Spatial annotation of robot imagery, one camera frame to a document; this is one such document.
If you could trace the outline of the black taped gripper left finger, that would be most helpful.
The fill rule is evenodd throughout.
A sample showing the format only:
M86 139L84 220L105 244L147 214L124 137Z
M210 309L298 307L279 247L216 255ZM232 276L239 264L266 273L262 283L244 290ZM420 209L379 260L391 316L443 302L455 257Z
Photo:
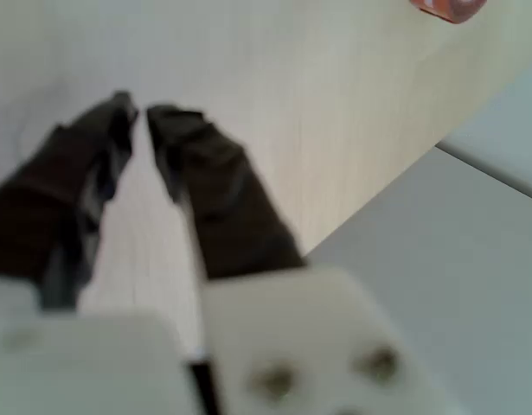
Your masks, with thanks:
M0 278L73 310L93 276L100 224L132 155L138 109L126 91L57 125L0 183Z

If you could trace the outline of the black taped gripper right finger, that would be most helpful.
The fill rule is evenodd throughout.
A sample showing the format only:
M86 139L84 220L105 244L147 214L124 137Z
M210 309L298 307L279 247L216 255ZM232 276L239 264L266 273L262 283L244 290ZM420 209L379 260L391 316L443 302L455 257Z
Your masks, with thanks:
M200 253L206 413L447 413L447 391L357 277L305 261L241 145L200 112L146 117Z

